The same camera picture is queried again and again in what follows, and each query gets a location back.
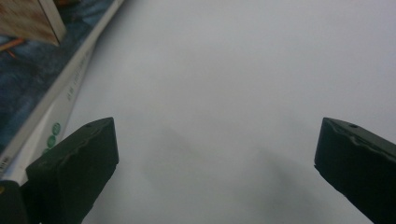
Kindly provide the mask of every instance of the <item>book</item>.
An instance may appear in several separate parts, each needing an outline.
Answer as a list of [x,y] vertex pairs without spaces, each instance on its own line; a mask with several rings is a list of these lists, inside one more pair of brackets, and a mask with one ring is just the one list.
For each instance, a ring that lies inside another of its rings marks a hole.
[[[122,2],[84,0],[60,8],[68,32],[59,47],[26,40],[0,51],[0,175]],[[0,36],[0,46],[12,41],[11,37]]]
[[66,27],[54,1],[1,0],[0,34],[59,45]]
[[64,136],[64,130],[76,101],[78,90],[91,60],[93,46],[73,71],[73,76],[59,96],[52,102],[44,117],[26,140],[18,156],[9,165],[3,179],[16,181],[22,186],[27,181],[25,169],[42,154],[57,145]]

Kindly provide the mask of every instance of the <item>blue cover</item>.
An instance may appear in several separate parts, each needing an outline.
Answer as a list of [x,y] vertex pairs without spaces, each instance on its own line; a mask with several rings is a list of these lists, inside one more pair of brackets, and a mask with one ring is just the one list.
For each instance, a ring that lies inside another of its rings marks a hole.
[[[0,51],[0,153],[115,0],[82,0],[60,9],[67,34],[60,47],[27,40]],[[12,40],[0,36],[0,46]]]

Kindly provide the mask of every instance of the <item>book spine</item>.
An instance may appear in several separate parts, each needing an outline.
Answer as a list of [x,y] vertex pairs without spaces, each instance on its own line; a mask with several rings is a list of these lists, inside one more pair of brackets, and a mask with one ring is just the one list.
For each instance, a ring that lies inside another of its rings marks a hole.
[[2,177],[3,179],[14,180],[22,185],[27,180],[26,167],[62,140],[65,126],[76,101],[93,49],[94,43],[86,51],[84,58],[74,70],[74,75],[70,78],[67,85],[64,86],[59,96],[52,102],[43,118],[35,127],[35,130],[21,148],[18,156],[7,168]]

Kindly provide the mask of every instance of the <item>white background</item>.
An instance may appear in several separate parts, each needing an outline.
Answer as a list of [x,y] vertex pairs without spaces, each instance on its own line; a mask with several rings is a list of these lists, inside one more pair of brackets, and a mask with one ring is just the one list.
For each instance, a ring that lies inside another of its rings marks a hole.
[[396,2],[136,0],[98,41],[66,136],[114,117],[84,223],[371,223],[314,168],[323,117],[396,143]]

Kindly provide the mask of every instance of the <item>white surface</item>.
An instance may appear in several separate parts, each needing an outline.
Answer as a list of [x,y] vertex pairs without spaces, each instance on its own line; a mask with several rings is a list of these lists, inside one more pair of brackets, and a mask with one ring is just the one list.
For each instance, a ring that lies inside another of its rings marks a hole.
[[114,117],[84,223],[371,223],[314,168],[323,117],[396,142],[394,1],[127,1],[66,131]]

